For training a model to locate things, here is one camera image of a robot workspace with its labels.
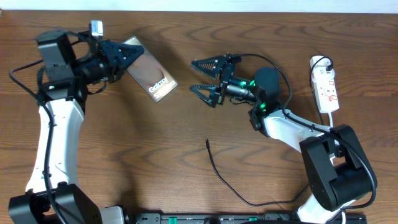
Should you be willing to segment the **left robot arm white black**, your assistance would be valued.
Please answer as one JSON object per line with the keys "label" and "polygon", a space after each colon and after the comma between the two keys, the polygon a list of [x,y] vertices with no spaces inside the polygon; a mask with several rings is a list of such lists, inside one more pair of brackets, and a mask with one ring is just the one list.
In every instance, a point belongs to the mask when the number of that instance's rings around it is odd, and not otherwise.
{"label": "left robot arm white black", "polygon": [[77,152],[89,85],[118,81],[143,53],[140,45],[103,40],[98,31],[76,34],[88,45],[77,58],[71,31],[40,34],[37,46],[40,137],[33,173],[25,193],[9,201],[14,223],[129,223],[125,208],[99,208],[78,186]]}

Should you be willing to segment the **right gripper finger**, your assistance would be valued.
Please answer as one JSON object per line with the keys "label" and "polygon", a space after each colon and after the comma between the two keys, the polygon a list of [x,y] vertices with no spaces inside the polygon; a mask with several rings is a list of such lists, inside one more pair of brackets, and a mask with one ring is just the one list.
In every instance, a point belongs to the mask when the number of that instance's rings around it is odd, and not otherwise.
{"label": "right gripper finger", "polygon": [[219,55],[216,57],[193,60],[191,67],[209,76],[210,78],[217,80],[219,79],[220,73],[227,63],[227,57],[225,55]]}
{"label": "right gripper finger", "polygon": [[189,90],[208,106],[216,106],[218,104],[220,91],[217,85],[192,85]]}

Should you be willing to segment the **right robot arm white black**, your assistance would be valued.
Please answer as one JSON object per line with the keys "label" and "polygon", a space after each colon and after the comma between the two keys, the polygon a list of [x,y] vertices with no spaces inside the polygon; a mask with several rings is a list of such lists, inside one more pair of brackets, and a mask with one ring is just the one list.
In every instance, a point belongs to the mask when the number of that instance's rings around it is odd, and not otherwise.
{"label": "right robot arm white black", "polygon": [[313,123],[296,116],[281,102],[284,72],[274,62],[260,68],[250,80],[237,77],[240,54],[193,60],[191,66],[216,80],[214,85],[190,87],[208,106],[251,105],[249,120],[255,131],[282,141],[302,155],[311,195],[293,212],[268,212],[246,216],[243,223],[366,223],[358,213],[359,199],[376,198],[377,179],[352,127]]}

